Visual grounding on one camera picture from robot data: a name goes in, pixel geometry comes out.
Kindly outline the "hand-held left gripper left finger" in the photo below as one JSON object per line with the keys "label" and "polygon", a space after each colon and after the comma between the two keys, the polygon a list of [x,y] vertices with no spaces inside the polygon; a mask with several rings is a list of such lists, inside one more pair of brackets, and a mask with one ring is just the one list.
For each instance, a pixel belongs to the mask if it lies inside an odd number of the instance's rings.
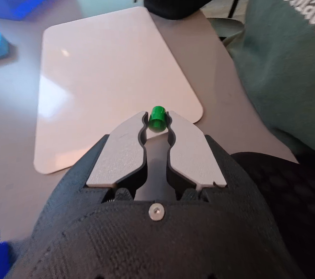
{"label": "hand-held left gripper left finger", "polygon": [[110,133],[87,179],[88,187],[114,188],[134,175],[147,177],[147,125],[148,112],[141,111]]}

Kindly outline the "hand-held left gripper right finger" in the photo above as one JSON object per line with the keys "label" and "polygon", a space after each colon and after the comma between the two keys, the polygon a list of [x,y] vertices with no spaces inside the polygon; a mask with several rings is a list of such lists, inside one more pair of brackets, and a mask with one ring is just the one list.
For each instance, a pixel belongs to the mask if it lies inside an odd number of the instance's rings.
{"label": "hand-held left gripper right finger", "polygon": [[227,185],[204,133],[174,111],[167,112],[167,182],[175,190]]}

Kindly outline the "green marker cap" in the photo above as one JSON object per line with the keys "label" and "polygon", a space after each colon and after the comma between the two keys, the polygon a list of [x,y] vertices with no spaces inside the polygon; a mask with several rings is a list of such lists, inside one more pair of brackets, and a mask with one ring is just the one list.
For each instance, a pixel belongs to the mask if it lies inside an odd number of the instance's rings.
{"label": "green marker cap", "polygon": [[154,133],[161,133],[167,128],[166,109],[162,106],[155,106],[148,121],[148,128]]}

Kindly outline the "white whiteboard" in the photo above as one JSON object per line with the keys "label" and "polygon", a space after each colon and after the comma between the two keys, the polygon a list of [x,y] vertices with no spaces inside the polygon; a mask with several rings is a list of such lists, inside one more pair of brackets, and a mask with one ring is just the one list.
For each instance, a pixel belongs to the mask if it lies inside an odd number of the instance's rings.
{"label": "white whiteboard", "polygon": [[42,36],[35,170],[71,167],[119,124],[155,106],[192,123],[203,116],[146,8],[49,27]]}

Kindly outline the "blue foam eraser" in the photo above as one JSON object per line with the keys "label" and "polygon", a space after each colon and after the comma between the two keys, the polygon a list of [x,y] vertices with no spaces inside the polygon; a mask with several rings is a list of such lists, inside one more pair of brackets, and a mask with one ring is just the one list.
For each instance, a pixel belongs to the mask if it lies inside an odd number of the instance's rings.
{"label": "blue foam eraser", "polygon": [[0,33],[0,59],[8,57],[10,54],[10,45],[7,39]]}

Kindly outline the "person's green sweatshirt torso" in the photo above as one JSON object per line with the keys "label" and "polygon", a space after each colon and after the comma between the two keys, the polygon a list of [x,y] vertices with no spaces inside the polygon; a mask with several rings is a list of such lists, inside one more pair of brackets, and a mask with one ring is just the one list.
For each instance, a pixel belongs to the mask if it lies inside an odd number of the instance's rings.
{"label": "person's green sweatshirt torso", "polygon": [[262,122],[295,156],[315,149],[314,34],[314,0],[249,0],[226,45]]}

